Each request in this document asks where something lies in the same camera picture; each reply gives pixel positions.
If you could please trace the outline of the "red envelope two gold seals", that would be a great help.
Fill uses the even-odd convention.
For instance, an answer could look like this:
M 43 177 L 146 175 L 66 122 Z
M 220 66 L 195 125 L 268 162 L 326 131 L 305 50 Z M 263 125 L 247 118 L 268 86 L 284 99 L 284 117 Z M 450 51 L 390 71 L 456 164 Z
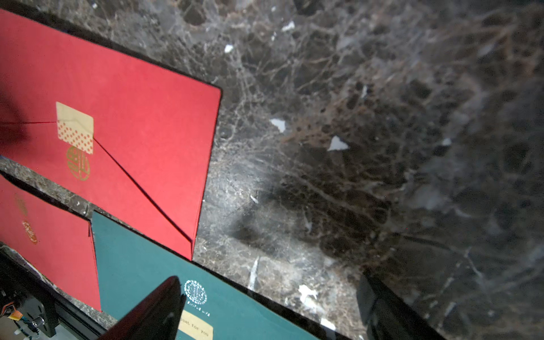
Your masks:
M 90 222 L 1 178 L 1 241 L 58 288 L 101 310 Z

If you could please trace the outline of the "green envelope with cream label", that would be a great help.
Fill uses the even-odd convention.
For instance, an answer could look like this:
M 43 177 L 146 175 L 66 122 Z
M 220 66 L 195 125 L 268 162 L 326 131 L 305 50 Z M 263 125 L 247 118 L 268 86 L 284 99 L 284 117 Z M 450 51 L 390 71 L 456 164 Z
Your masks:
M 186 296 L 177 339 L 313 339 L 223 280 L 97 212 L 92 232 L 101 308 L 117 320 L 175 276 Z

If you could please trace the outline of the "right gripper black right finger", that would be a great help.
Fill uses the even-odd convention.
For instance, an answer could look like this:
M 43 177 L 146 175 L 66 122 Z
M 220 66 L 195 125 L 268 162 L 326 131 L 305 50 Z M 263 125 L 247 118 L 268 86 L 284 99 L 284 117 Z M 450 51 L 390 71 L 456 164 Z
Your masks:
M 370 271 L 363 272 L 356 299 L 369 339 L 443 338 Z

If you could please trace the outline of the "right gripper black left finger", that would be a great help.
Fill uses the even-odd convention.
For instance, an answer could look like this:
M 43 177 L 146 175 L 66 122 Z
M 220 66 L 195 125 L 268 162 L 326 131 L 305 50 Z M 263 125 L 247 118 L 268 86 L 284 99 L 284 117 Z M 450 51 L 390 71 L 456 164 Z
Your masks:
M 170 276 L 99 339 L 175 340 L 185 304 L 180 280 Z

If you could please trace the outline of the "red envelope with gold sticker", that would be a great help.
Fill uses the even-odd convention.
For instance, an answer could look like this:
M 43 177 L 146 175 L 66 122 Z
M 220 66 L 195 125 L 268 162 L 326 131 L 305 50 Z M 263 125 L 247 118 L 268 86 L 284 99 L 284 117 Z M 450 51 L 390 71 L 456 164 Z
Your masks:
M 222 92 L 1 12 L 1 155 L 191 259 Z

